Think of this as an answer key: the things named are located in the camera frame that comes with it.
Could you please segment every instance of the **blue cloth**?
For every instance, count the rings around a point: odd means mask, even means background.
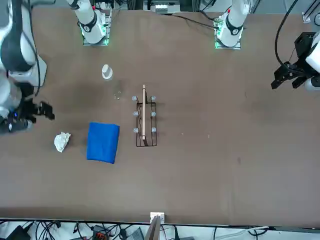
[[[115,163],[120,127],[115,124],[91,122],[86,148],[87,160]]]

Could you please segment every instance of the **white tissue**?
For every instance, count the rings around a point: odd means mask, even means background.
[[[61,132],[61,134],[58,134],[57,136],[55,136],[54,138],[54,145],[55,148],[62,153],[62,151],[65,149],[67,143],[69,142],[69,138],[70,138],[71,134],[70,133],[64,133]]]

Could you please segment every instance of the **small white bottle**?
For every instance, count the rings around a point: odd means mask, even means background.
[[[112,92],[114,95],[114,99],[119,100],[121,95],[122,95],[122,86],[120,81],[117,79],[114,79],[114,74],[113,74],[112,68],[108,65],[105,64],[102,67],[102,77],[107,81],[107,82],[112,82]]]

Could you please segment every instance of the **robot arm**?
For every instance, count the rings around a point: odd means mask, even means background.
[[[223,45],[233,47],[238,43],[249,11],[248,0],[232,0],[230,11],[222,15],[223,26],[217,36]]]
[[[0,29],[0,69],[28,72],[36,63],[29,6],[23,0],[8,2],[9,23]]]
[[[74,10],[82,34],[90,44],[99,43],[105,36],[106,16],[99,10],[93,10],[90,0],[66,0]]]
[[[10,0],[7,10],[8,24],[0,29],[0,134],[29,128],[36,115],[55,118],[50,105],[31,98],[47,67],[37,55],[30,1]]]
[[[320,90],[320,31],[303,32],[294,42],[298,60],[291,64],[284,62],[274,72],[272,89],[277,89],[284,81],[292,82],[294,89],[304,84],[309,91]]]

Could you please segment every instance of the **table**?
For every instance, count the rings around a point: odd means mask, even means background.
[[[185,16],[210,23],[200,13]],[[121,11],[108,47],[82,46],[69,9],[33,13],[48,65],[39,94],[55,121],[0,138],[0,216],[318,227],[320,98],[284,83],[271,90],[283,15],[249,15],[242,50],[215,50],[213,30],[174,16]],[[290,15],[279,55],[308,30]],[[113,98],[101,69],[121,82]],[[157,97],[158,146],[135,146],[142,84]],[[86,160],[89,122],[120,125],[115,164]],[[63,153],[53,141],[72,134]]]

